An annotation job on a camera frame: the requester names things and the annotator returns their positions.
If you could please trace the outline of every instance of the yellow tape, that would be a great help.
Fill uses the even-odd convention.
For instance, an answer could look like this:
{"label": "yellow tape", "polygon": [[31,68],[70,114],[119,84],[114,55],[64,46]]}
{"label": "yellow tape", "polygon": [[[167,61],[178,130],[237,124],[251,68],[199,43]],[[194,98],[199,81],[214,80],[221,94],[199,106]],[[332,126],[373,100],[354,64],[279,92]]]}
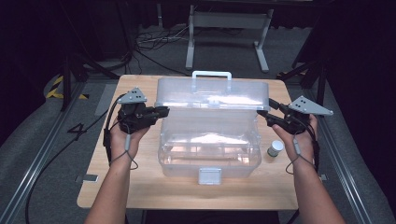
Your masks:
{"label": "yellow tape", "polygon": [[[56,80],[53,82],[52,87],[49,90],[49,93],[47,93],[47,98],[58,98],[58,99],[63,99],[64,95],[61,93],[57,93],[56,91],[58,90],[59,85],[61,82],[64,80],[64,76],[59,75]],[[78,99],[81,100],[88,100],[90,98],[89,94],[81,94]]]}

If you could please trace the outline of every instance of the wooden table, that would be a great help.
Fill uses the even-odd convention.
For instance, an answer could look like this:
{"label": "wooden table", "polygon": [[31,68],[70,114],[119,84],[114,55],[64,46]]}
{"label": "wooden table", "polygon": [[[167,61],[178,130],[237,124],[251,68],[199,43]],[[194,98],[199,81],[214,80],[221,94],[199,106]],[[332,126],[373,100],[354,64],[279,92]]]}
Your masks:
{"label": "wooden table", "polygon": [[[157,80],[160,76],[125,75],[120,78],[112,102],[134,87],[147,96],[147,106],[154,105],[157,95]],[[280,80],[263,80],[269,84],[270,98],[287,104],[290,97],[285,84]],[[282,116],[279,111],[272,114]],[[128,208],[140,209],[214,209],[214,210],[295,210],[297,199],[293,176],[285,172],[290,160],[283,150],[271,158],[266,150],[279,137],[266,126],[259,116],[259,133],[262,136],[262,164],[248,178],[223,178],[221,185],[198,185],[198,180],[189,177],[167,177],[157,159],[160,143],[161,121],[151,126],[140,142],[135,158],[139,168],[131,172]],[[100,134],[87,174],[98,175],[95,183],[84,182],[78,195],[80,207],[91,207],[108,170],[106,150]]]}

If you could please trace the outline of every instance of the clear plastic storage box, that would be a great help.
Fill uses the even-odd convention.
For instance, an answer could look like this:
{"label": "clear plastic storage box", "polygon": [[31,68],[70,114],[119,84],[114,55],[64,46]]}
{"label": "clear plastic storage box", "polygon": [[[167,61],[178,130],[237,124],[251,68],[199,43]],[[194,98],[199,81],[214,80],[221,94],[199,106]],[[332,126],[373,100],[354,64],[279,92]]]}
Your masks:
{"label": "clear plastic storage box", "polygon": [[195,72],[159,79],[155,106],[170,107],[158,151],[165,175],[216,184],[248,177],[261,164],[256,110],[270,110],[268,84],[229,79],[196,78]]}

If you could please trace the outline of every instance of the small bottle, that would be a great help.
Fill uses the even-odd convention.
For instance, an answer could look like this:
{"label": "small bottle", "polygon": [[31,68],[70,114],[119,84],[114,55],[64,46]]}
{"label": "small bottle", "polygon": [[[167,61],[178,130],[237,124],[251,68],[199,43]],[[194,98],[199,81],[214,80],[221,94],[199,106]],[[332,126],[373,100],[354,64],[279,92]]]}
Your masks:
{"label": "small bottle", "polygon": [[277,154],[279,154],[279,152],[282,150],[283,150],[283,143],[281,141],[275,140],[268,148],[267,153],[271,157],[276,157]]}

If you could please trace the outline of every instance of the metal stand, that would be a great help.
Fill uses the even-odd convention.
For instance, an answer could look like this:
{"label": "metal stand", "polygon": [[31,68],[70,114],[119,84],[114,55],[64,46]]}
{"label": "metal stand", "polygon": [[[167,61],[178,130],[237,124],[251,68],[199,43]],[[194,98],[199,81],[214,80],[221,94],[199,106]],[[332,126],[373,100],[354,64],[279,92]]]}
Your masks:
{"label": "metal stand", "polygon": [[195,11],[194,6],[190,6],[189,19],[189,46],[187,49],[186,69],[191,70],[194,58],[194,27],[222,27],[241,29],[262,29],[260,41],[255,41],[254,46],[260,66],[264,73],[269,71],[267,61],[265,61],[262,46],[267,36],[274,10],[268,10],[267,14],[243,14],[243,13],[217,13]]}

